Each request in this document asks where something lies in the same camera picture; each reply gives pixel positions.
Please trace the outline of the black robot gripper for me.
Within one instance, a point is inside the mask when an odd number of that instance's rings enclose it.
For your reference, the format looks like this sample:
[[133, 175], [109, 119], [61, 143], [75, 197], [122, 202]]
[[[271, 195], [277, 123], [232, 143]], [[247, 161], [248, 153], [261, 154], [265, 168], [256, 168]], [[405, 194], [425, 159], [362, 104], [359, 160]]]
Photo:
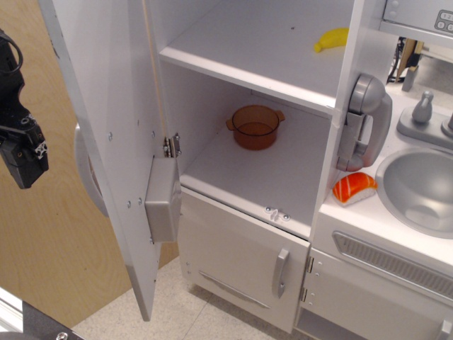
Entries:
[[19, 100], [25, 86], [22, 65], [21, 49], [1, 30], [1, 157], [18, 187], [27, 189], [49, 170], [49, 163], [42, 130]]

